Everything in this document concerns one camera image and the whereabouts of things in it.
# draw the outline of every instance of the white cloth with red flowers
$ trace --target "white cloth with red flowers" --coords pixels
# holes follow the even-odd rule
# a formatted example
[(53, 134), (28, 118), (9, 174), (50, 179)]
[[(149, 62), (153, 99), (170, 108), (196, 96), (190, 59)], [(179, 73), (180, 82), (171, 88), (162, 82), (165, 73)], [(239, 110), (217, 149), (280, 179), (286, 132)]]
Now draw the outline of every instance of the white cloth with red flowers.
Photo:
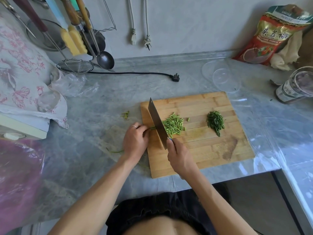
[[(0, 12), (0, 112), (49, 118), (68, 128), (66, 100), (47, 86), (58, 75), (46, 53), (26, 38), (15, 17)], [(49, 107), (42, 107), (47, 101)]]

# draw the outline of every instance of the bamboo cutting board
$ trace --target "bamboo cutting board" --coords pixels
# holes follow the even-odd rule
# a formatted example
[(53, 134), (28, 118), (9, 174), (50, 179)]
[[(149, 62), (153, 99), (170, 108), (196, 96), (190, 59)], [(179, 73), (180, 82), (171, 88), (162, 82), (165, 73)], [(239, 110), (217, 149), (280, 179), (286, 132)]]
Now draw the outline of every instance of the bamboo cutting board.
[[(218, 166), (240, 160), (254, 158), (254, 153), (225, 92), (190, 95), (153, 101), (160, 115), (165, 120), (173, 112), (184, 118), (181, 135), (175, 134), (190, 150), (200, 169)], [(154, 126), (148, 111), (149, 102), (140, 104), (142, 121), (147, 126)], [(218, 110), (224, 118), (225, 129), (218, 137), (206, 123), (207, 114)], [(162, 146), (156, 130), (150, 132), (148, 156), (152, 178), (175, 174), (167, 160), (168, 151)]]

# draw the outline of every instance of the wall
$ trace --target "wall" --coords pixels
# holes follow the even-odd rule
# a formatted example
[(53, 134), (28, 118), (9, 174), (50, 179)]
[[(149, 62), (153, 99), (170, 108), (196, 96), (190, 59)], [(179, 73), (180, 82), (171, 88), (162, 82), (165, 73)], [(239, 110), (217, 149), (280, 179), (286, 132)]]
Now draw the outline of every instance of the wall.
[[(112, 26), (102, 0), (84, 1), (96, 29)], [(114, 58), (240, 48), (253, 36), (261, 15), (270, 6), (294, 3), (313, 12), (313, 0), (148, 0), (149, 51), (143, 47), (147, 34), (144, 0), (132, 0), (136, 46), (130, 44), (128, 0), (106, 1), (117, 27), (117, 31), (104, 33)], [(49, 11), (32, 5), (41, 17), (53, 19)]]

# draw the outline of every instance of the person's left hand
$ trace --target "person's left hand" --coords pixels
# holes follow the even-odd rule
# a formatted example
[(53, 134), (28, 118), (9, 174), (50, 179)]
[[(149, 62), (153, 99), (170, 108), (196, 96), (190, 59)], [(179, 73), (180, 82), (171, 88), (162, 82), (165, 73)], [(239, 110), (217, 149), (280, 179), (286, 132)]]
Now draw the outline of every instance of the person's left hand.
[(125, 154), (123, 158), (131, 161), (135, 166), (148, 146), (149, 127), (138, 122), (132, 126), (128, 128), (124, 136), (123, 149)]

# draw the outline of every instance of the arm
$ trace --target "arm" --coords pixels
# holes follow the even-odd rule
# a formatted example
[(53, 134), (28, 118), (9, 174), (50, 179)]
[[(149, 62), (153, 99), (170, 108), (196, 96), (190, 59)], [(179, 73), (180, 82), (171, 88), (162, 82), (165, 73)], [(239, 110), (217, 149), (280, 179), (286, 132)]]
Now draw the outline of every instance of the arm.
[(127, 130), (123, 141), (124, 154), (118, 162), (72, 205), (49, 234), (99, 233), (126, 178), (148, 145), (149, 131), (146, 131), (148, 127), (139, 123), (134, 125), (138, 128), (129, 127)]
[(257, 234), (214, 189), (193, 161), (189, 150), (178, 140), (167, 140), (168, 160), (197, 194), (219, 235)]

